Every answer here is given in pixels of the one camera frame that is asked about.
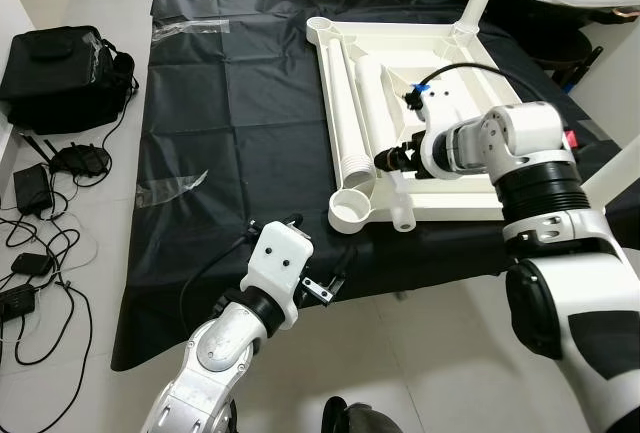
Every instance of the black bag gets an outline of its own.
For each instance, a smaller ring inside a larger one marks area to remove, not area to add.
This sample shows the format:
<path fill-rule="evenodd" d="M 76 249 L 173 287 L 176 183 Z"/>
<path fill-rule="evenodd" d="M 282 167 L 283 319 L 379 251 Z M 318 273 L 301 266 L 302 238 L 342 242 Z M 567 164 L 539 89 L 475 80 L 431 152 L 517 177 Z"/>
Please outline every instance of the black bag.
<path fill-rule="evenodd" d="M 138 87 L 133 68 L 93 26 L 31 31 L 13 38 L 0 100 L 16 126 L 75 133 L 116 120 Z"/>

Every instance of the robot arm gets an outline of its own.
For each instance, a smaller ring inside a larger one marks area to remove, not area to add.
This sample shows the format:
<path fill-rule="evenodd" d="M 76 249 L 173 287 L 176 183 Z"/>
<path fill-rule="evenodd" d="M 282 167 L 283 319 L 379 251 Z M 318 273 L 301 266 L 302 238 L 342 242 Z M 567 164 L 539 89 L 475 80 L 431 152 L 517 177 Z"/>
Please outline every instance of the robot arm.
<path fill-rule="evenodd" d="M 260 344 L 296 322 L 293 296 L 312 253 L 309 238 L 293 225 L 263 228 L 241 291 L 189 338 L 180 372 L 156 399 L 142 433 L 235 431 L 232 388 Z"/>
<path fill-rule="evenodd" d="M 542 102 L 500 106 L 443 131 L 424 103 L 427 131 L 378 154 L 376 166 L 417 178 L 488 173 L 516 260 L 506 279 L 516 336 L 557 361 L 592 431 L 637 431 L 640 283 L 589 206 L 558 113 Z"/>

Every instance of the white wall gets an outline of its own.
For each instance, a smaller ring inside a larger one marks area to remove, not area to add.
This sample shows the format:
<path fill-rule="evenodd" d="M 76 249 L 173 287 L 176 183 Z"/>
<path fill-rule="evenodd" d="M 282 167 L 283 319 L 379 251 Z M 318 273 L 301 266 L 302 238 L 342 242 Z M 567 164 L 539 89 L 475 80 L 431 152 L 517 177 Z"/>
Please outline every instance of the white wall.
<path fill-rule="evenodd" d="M 640 20 L 583 29 L 600 58 L 571 92 L 573 99 L 619 145 L 640 134 Z"/>
<path fill-rule="evenodd" d="M 12 38 L 33 29 L 20 0 L 0 0 L 0 76 L 4 75 Z M 0 192 L 4 192 L 17 154 L 17 140 L 7 122 L 7 105 L 0 102 Z"/>

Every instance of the black plastic sheet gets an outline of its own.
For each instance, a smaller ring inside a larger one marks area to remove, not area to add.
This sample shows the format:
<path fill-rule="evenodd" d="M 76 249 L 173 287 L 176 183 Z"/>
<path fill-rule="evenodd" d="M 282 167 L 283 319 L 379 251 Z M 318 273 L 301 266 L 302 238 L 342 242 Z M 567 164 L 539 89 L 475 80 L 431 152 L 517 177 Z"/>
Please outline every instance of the black plastic sheet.
<path fill-rule="evenodd" d="M 154 0 L 154 35 L 140 140 L 129 271 L 111 367 L 132 368 L 185 340 L 178 295 L 187 278 L 243 231 L 293 212 L 315 253 L 309 274 L 326 281 L 346 249 L 358 259 L 339 299 L 411 290 L 508 265 L 500 222 L 419 223 L 410 233 L 371 224 L 343 236 L 327 222 L 335 191 L 312 16 L 335 21 L 452 23 L 466 0 Z M 480 39 L 501 68 L 534 84 L 582 145 L 586 179 L 617 147 L 579 123 L 588 117 L 502 30 Z M 523 100 L 533 100 L 513 85 Z M 611 209 L 619 239 L 638 243 L 638 195 Z M 241 247 L 187 296 L 189 324 L 237 286 L 251 253 Z"/>

